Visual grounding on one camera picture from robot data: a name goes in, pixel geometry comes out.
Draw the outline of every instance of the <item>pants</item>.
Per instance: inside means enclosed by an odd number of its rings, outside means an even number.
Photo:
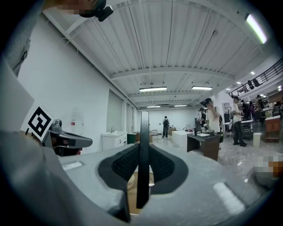
[[[164,136],[166,136],[166,137],[168,137],[168,127],[163,127],[163,136],[162,137],[164,137]]]
[[[238,139],[240,143],[244,142],[241,121],[234,122],[234,143],[237,143]]]

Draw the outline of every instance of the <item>camera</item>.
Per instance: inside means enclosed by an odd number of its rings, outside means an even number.
[[[100,22],[105,20],[108,16],[113,13],[111,6],[106,6],[106,0],[98,0],[97,6],[94,10],[88,10],[85,14],[80,14],[81,17],[90,18],[97,17]]]

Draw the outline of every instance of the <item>ceiling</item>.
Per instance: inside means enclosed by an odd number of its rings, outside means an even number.
[[[261,64],[277,46],[261,44],[245,21],[253,13],[242,1],[107,1],[114,13],[105,21],[68,15],[55,8],[47,18],[138,108],[195,106],[234,84]],[[140,88],[166,86],[166,92]],[[193,91],[192,86],[213,87]]]

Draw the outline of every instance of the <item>marble floor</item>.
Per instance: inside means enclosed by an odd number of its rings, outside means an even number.
[[[260,147],[255,148],[252,145],[252,140],[244,140],[247,143],[246,147],[239,145],[233,145],[233,136],[226,135],[224,141],[220,144],[220,150],[218,154],[218,162],[223,166],[232,170],[236,175],[241,177],[245,182],[254,186],[260,194],[264,194],[267,188],[261,186],[252,173],[252,168],[261,156],[278,156],[283,155],[283,132],[281,133],[279,143],[266,143],[264,141],[264,126],[254,127],[254,132],[261,132]],[[168,136],[166,139],[162,139],[161,135],[153,137],[153,144],[156,146],[167,146],[180,148],[172,141],[172,137]]]

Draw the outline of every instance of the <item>metal railing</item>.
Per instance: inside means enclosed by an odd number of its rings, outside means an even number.
[[[280,75],[283,76],[283,58],[281,58],[279,61],[277,61],[272,67],[267,69],[264,73],[260,74],[256,78],[251,80],[251,83],[253,87],[261,86],[263,83],[267,82],[268,80],[272,79],[273,77]],[[241,87],[233,90],[232,92],[229,93],[229,96],[240,96],[244,93],[249,92],[252,90],[251,87],[249,86],[248,83],[242,85]]]

